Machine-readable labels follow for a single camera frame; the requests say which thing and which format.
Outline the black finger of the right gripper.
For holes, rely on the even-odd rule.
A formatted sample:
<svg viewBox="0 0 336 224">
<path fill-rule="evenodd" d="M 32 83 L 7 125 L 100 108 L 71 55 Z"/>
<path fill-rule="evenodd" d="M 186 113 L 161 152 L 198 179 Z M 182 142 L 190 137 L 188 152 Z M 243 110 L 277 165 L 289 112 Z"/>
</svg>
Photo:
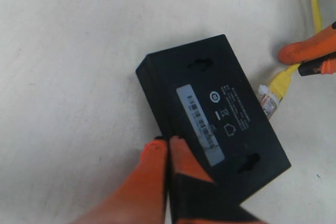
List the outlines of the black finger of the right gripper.
<svg viewBox="0 0 336 224">
<path fill-rule="evenodd" d="M 298 68 L 301 76 L 310 76 L 315 74 L 334 74 L 335 57 L 318 58 L 304 62 Z"/>
</svg>

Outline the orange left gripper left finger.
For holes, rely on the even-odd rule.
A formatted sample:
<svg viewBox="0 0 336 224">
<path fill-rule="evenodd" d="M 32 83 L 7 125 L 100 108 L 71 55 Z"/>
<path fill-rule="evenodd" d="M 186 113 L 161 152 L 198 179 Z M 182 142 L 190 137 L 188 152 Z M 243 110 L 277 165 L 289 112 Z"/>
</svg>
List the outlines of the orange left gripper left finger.
<svg viewBox="0 0 336 224">
<path fill-rule="evenodd" d="M 73 223 L 164 223 L 167 158 L 166 140 L 156 138 L 147 143 L 122 185 Z"/>
</svg>

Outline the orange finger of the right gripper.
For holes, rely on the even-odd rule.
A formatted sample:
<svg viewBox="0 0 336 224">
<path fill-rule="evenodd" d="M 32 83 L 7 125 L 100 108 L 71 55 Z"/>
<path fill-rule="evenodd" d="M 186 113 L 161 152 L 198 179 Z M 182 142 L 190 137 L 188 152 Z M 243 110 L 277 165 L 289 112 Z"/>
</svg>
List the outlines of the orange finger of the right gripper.
<svg viewBox="0 0 336 224">
<path fill-rule="evenodd" d="M 278 59 L 286 65 L 315 60 L 335 52 L 335 22 L 307 40 L 289 44 L 278 52 Z"/>
</svg>

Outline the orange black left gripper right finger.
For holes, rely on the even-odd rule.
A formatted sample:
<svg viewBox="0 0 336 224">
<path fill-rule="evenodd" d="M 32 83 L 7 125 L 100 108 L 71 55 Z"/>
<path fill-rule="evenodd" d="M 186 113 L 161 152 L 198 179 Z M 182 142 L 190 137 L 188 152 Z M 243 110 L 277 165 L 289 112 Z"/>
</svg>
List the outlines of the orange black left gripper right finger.
<svg viewBox="0 0 336 224">
<path fill-rule="evenodd" d="M 264 223 L 239 204 L 227 201 L 199 164 L 185 139 L 169 140 L 170 201 L 173 223 Z"/>
</svg>

